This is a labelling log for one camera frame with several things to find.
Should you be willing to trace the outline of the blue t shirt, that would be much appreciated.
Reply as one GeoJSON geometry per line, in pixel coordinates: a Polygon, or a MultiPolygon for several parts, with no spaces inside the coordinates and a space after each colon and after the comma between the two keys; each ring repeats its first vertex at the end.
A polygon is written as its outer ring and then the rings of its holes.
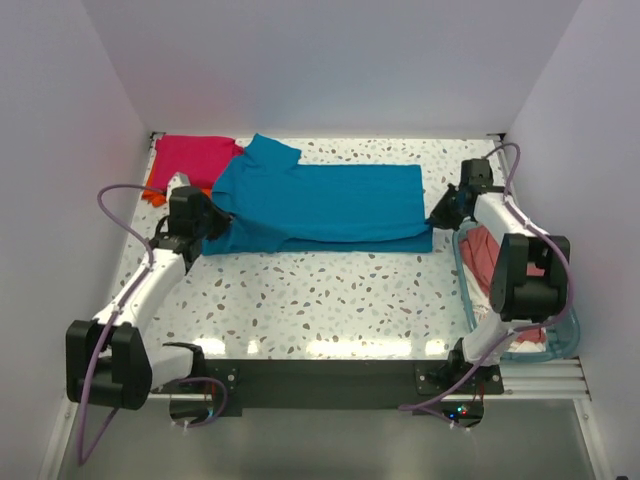
{"type": "Polygon", "coordinates": [[[213,203],[232,221],[204,254],[432,251],[420,166],[300,159],[300,150],[255,135],[213,186],[213,203]]]}

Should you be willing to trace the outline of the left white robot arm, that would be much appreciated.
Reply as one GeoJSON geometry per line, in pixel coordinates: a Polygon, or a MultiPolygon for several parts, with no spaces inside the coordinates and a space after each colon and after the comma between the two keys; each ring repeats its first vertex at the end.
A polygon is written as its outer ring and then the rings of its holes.
{"type": "Polygon", "coordinates": [[[66,394],[70,401],[138,410],[149,393],[174,382],[185,392],[207,380],[201,347],[169,342],[148,352],[143,333],[168,294],[189,273],[204,242],[220,238],[232,217],[200,189],[179,186],[146,254],[121,291],[89,320],[75,320],[65,335],[66,394]]]}

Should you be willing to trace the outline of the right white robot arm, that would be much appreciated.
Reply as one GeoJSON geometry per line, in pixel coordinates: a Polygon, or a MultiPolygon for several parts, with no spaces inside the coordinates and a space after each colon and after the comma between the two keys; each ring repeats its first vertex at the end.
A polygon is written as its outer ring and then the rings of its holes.
{"type": "Polygon", "coordinates": [[[491,311],[449,352],[440,378],[459,393],[481,380],[510,344],[535,324],[557,319],[568,306],[570,242],[525,218],[504,186],[494,184],[488,159],[462,162],[458,185],[450,184],[430,215],[439,229],[460,229],[467,219],[485,227],[499,246],[489,283],[491,311]]]}

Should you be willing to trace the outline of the pink t shirt in basket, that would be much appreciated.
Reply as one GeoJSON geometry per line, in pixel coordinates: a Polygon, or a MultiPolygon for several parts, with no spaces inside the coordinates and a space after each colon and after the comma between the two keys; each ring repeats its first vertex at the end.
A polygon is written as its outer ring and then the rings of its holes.
{"type": "Polygon", "coordinates": [[[499,245],[484,227],[467,231],[458,242],[462,267],[466,265],[474,274],[481,290],[489,298],[489,288],[499,254],[499,245]]]}

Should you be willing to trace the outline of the folded orange t shirt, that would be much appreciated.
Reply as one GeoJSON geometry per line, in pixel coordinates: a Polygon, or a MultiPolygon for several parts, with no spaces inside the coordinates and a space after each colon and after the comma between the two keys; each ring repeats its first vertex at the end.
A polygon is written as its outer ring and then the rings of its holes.
{"type": "MultiPolygon", "coordinates": [[[[147,178],[145,190],[143,191],[141,198],[147,201],[153,207],[160,207],[166,204],[172,192],[167,192],[167,184],[172,176],[162,178],[158,173],[152,171],[147,178]]],[[[212,182],[205,182],[202,179],[197,178],[192,179],[189,175],[187,176],[189,177],[191,182],[190,186],[199,188],[207,195],[211,193],[211,189],[213,187],[212,182]]]]}

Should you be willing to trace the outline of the folded magenta t shirt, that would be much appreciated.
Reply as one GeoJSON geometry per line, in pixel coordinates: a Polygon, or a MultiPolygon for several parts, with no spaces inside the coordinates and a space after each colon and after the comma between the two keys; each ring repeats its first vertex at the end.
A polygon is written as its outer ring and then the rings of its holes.
{"type": "Polygon", "coordinates": [[[210,190],[231,160],[244,153],[234,139],[222,136],[164,135],[155,144],[155,160],[147,185],[165,189],[176,173],[190,184],[210,190]]]}

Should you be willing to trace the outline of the white t shirt in basket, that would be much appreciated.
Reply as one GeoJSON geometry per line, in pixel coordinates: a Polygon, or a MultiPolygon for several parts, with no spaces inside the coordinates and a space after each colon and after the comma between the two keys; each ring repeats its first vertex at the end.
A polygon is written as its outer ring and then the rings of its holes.
{"type": "MultiPolygon", "coordinates": [[[[468,299],[470,307],[466,307],[466,312],[470,315],[470,328],[475,329],[478,324],[484,321],[491,311],[488,296],[481,290],[478,281],[472,271],[463,265],[464,278],[467,285],[468,299]]],[[[535,331],[527,331],[514,340],[505,353],[511,354],[536,354],[547,350],[546,330],[544,328],[535,331]]]]}

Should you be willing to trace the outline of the clear teal plastic basket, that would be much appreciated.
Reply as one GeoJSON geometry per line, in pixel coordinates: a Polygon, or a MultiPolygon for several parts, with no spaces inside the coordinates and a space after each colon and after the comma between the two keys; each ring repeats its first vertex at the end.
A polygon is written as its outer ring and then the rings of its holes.
{"type": "MultiPolygon", "coordinates": [[[[489,283],[495,269],[498,244],[485,227],[474,222],[463,223],[453,233],[452,243],[467,323],[470,330],[475,330],[491,311],[489,283]]],[[[501,359],[529,364],[570,358],[577,350],[580,337],[578,318],[571,312],[552,327],[520,334],[501,359]]]]}

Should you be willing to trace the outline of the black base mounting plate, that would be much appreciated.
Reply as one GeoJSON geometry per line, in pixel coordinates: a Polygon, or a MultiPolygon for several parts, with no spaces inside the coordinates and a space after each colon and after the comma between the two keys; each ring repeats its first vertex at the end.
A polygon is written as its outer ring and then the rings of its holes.
{"type": "Polygon", "coordinates": [[[445,360],[208,360],[205,375],[225,385],[225,416],[252,409],[389,410],[429,400],[462,373],[445,360]]]}

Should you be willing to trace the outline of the aluminium table frame rail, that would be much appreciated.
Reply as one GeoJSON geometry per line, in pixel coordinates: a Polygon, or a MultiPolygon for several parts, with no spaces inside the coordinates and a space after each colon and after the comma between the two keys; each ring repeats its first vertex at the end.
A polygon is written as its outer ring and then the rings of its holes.
{"type": "Polygon", "coordinates": [[[590,400],[579,359],[503,364],[504,396],[517,400],[590,400]]]}

